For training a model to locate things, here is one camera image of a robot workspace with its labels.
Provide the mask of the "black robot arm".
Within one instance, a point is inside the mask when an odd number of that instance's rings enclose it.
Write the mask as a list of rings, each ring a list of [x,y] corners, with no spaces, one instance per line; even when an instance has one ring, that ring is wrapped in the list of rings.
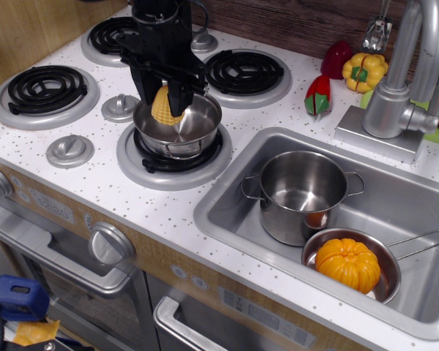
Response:
[[[130,66],[140,98],[154,102],[162,84],[168,84],[170,112],[179,117],[195,94],[204,94],[206,65],[192,52],[190,1],[134,1],[134,34],[123,34],[121,62]]]

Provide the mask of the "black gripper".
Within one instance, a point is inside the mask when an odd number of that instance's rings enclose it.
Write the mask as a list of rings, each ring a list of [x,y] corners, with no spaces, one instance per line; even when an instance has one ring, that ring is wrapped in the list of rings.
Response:
[[[134,15],[137,32],[120,35],[121,61],[130,66],[132,79],[145,104],[152,104],[162,81],[168,82],[172,116],[180,116],[192,104],[194,92],[206,88],[205,64],[192,52],[190,14]]]

